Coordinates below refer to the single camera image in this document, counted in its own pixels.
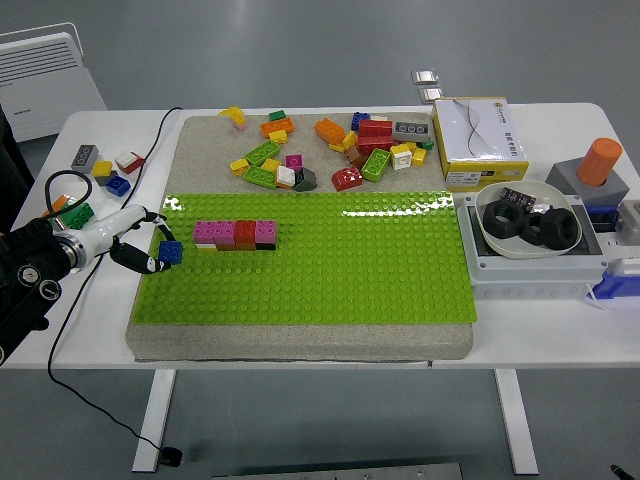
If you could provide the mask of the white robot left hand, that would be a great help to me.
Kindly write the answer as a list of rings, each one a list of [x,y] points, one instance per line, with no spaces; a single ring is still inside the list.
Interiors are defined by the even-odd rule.
[[[114,262],[136,273],[154,274],[169,270],[170,262],[151,257],[137,247],[121,242],[122,235],[139,228],[141,223],[152,223],[167,240],[175,239],[164,215],[150,212],[141,205],[127,206],[87,229],[67,232],[66,242],[75,254],[71,268],[83,270],[94,258],[108,253]]]

